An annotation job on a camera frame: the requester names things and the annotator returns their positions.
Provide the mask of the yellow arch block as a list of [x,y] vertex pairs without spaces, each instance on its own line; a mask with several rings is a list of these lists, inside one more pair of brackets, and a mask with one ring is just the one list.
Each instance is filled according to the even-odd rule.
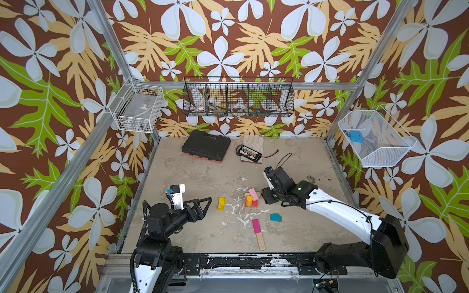
[[219,197],[217,208],[218,208],[219,211],[224,210],[224,208],[225,208],[225,198],[224,197]]

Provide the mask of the teal block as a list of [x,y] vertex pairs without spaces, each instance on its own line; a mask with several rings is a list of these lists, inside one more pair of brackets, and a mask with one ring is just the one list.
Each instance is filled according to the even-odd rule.
[[270,221],[282,223],[282,216],[280,214],[274,213],[269,216]]

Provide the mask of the light pink rectangular block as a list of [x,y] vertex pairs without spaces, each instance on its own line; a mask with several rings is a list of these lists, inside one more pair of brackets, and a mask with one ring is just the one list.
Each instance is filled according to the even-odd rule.
[[249,195],[253,198],[253,201],[258,201],[259,195],[258,195],[258,192],[254,188],[249,189]]

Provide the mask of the yellow cylinder block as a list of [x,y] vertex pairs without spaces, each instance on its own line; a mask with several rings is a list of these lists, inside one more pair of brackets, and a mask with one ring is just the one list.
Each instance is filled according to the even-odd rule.
[[251,195],[248,195],[245,200],[245,206],[246,207],[251,207],[252,203],[254,201],[254,198]]

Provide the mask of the magenta block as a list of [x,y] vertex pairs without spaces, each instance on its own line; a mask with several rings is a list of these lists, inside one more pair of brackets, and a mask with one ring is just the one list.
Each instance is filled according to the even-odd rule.
[[260,222],[258,219],[252,221],[255,234],[261,233]]

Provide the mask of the natural wood long block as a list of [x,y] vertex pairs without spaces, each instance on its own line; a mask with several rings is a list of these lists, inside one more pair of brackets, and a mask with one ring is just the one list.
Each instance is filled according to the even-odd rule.
[[265,240],[263,238],[262,232],[255,233],[255,235],[256,235],[256,239],[257,239],[260,251],[265,251],[266,250],[266,244],[265,244]]

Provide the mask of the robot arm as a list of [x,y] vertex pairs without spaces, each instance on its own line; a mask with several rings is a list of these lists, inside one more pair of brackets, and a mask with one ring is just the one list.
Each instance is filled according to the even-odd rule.
[[300,198],[302,208],[330,219],[360,239],[350,244],[323,244],[315,254],[320,272],[347,266],[368,267],[385,278],[397,277],[409,251],[409,243],[398,218],[391,215],[380,217],[357,209],[306,181],[301,181],[293,193]]

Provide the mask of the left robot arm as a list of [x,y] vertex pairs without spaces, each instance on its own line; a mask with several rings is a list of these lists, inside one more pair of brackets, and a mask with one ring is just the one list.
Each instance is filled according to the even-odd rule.
[[171,243],[170,236],[186,223],[205,218],[212,198],[183,202],[182,209],[165,203],[150,206],[142,202],[144,224],[129,262],[131,293],[165,293],[173,276],[183,268],[183,249]]

